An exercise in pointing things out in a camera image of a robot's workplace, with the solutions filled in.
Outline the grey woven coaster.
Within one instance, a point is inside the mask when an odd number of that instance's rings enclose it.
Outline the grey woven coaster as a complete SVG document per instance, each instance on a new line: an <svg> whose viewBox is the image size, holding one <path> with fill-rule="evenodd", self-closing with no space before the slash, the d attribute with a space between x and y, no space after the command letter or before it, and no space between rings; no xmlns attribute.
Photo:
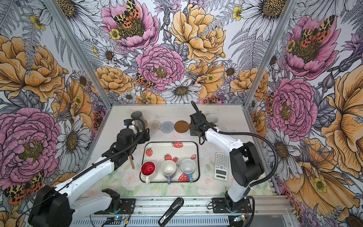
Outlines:
<svg viewBox="0 0 363 227"><path fill-rule="evenodd" d="M160 127L160 130L165 133L165 134L169 134L171 132L173 132L175 129L175 125L174 123L172 123L171 121L166 121L166 122L163 122L161 124L161 127Z"/></svg>

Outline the multicolour zigzag woven coaster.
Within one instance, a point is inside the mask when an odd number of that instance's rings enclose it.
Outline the multicolour zigzag woven coaster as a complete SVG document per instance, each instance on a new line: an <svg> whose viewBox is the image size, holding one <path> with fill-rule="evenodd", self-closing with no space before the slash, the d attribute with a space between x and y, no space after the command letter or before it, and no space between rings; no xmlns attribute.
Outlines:
<svg viewBox="0 0 363 227"><path fill-rule="evenodd" d="M156 131L160 130L160 128L161 128L161 122L158 120L150 121L150 122L148 122L147 127L149 128L149 130L151 132L156 132Z"/></svg>

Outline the grey mug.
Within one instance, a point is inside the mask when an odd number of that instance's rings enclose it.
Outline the grey mug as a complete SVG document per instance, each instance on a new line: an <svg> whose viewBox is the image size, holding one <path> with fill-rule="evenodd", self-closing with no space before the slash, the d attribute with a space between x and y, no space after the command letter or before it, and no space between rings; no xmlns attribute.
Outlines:
<svg viewBox="0 0 363 227"><path fill-rule="evenodd" d="M135 127L138 127L138 129L140 131L143 130L144 126L146 126L145 119L143 117L143 113L141 111L134 111L131 113L130 116L132 119L138 119L138 120L133 121L132 124Z"/></svg>

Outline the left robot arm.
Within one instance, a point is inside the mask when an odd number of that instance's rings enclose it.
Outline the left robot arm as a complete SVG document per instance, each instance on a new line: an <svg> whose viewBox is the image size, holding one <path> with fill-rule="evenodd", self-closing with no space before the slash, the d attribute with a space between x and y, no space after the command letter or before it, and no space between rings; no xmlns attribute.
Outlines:
<svg viewBox="0 0 363 227"><path fill-rule="evenodd" d="M124 120L125 128L117 140L95 163L55 187L44 186L36 195L28 223L32 227L68 227L74 221L99 211L117 213L121 208L120 195L112 189L84 199L79 197L104 176L121 167L137 145L149 141L144 120Z"/></svg>

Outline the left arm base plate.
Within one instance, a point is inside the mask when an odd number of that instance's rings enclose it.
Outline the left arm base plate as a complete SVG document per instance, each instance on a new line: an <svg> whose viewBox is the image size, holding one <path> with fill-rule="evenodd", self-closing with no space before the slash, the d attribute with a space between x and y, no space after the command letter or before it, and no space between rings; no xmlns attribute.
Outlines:
<svg viewBox="0 0 363 227"><path fill-rule="evenodd" d="M98 211L95 214L133 214L135 209L136 199L121 198L119 200L112 200L110 206L105 211Z"/></svg>

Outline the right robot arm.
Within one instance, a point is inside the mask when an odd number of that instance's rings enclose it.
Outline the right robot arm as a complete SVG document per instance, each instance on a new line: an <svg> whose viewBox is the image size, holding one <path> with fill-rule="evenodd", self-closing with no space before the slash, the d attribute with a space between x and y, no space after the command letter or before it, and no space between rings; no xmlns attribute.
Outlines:
<svg viewBox="0 0 363 227"><path fill-rule="evenodd" d="M191 136L210 142L227 154L227 162L230 164L234 182L225 193L225 204L229 211L236 212L240 205L247 203L250 190L255 185L269 180L269 176L261 178L265 169L256 146L252 142L242 142L232 138L232 133L223 132L215 124L208 122L195 102L192 101L191 104L196 111L190 115Z"/></svg>

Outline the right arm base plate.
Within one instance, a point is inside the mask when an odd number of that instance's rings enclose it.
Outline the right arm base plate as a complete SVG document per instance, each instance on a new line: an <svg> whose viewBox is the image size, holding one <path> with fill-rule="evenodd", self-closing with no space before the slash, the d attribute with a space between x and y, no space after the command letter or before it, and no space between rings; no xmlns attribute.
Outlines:
<svg viewBox="0 0 363 227"><path fill-rule="evenodd" d="M213 213L249 213L252 212L251 202L248 199L242 199L239 202L229 201L227 198L212 198Z"/></svg>

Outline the plain brown wooden coaster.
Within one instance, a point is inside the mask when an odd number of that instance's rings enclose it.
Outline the plain brown wooden coaster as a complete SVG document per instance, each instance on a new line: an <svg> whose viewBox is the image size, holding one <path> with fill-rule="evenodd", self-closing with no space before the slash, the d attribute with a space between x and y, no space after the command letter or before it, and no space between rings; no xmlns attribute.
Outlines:
<svg viewBox="0 0 363 227"><path fill-rule="evenodd" d="M175 123L175 130L178 133L185 133L189 130L189 123L187 123L186 121L177 121Z"/></svg>

